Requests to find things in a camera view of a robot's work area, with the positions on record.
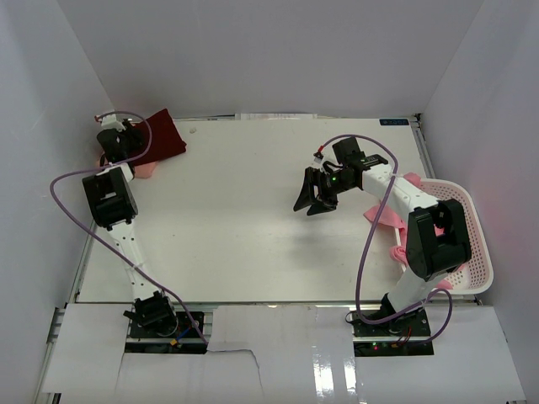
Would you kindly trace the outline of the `dark red t shirt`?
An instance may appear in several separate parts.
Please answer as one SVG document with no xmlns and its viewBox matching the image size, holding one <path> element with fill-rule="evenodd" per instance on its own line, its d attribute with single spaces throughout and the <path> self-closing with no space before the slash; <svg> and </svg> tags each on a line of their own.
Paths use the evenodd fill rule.
<svg viewBox="0 0 539 404">
<path fill-rule="evenodd" d="M 186 152 L 186 143 L 181 138 L 167 109 L 161 109 L 146 119 L 152 129 L 152 141 L 148 152 L 141 157 L 149 142 L 149 131 L 144 122 L 134 125 L 142 138 L 142 144 L 131 151 L 129 157 L 138 157 L 131 163 L 137 167 L 148 163 L 161 162 Z"/>
</svg>

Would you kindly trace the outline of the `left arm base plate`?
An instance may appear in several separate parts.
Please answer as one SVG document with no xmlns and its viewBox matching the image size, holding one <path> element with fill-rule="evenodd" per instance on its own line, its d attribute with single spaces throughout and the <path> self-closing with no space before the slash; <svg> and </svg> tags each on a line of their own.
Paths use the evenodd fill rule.
<svg viewBox="0 0 539 404">
<path fill-rule="evenodd" d="M 168 301 L 137 301 L 123 316 L 129 319 L 130 338 L 198 338 L 184 311 L 175 311 Z"/>
</svg>

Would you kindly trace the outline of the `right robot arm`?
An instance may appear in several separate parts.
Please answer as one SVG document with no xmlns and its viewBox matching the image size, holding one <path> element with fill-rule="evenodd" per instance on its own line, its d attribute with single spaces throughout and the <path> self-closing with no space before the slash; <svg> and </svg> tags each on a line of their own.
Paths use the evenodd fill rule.
<svg viewBox="0 0 539 404">
<path fill-rule="evenodd" d="M 340 135 L 326 141 L 335 159 L 330 161 L 318 149 L 314 165 L 307 167 L 301 191 L 293 209 L 307 215 L 336 210 L 340 194 L 352 189 L 366 192 L 380 201 L 365 245 L 371 245 L 375 229 L 386 208 L 405 221 L 407 268 L 396 286 L 387 292 L 380 309 L 359 320 L 381 324 L 393 336 L 411 324 L 409 312 L 418 309 L 438 293 L 437 285 L 449 273 L 472 257 L 465 210 L 456 199 L 438 199 L 398 176 L 398 160 L 385 146 L 384 156 L 366 155 L 359 135 Z"/>
</svg>

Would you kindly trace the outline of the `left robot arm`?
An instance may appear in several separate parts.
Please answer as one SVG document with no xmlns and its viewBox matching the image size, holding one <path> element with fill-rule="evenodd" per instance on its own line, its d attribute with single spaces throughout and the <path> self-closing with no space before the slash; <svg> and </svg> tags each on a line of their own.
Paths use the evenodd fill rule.
<svg viewBox="0 0 539 404">
<path fill-rule="evenodd" d="M 124 316 L 147 332 L 161 337 L 172 335 L 178 327 L 178 315 L 163 290 L 146 279 L 143 254 L 136 240 L 134 220 L 138 215 L 129 182 L 135 177 L 133 165 L 126 161 L 143 150 L 144 136 L 127 119 L 112 114 L 99 120 L 98 143 L 104 160 L 99 173 L 82 180 L 90 212 L 97 226 L 105 229 L 131 285 L 133 308 Z"/>
</svg>

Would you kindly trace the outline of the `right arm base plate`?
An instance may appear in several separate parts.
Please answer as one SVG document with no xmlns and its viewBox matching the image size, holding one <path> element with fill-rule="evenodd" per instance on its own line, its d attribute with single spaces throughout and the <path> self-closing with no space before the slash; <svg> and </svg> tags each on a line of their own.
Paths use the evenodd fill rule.
<svg viewBox="0 0 539 404">
<path fill-rule="evenodd" d="M 344 319 L 353 327 L 353 335 L 357 338 L 427 338 L 431 334 L 424 309 L 411 311 L 396 320 L 376 325 L 364 323 L 355 311 L 350 311 Z"/>
</svg>

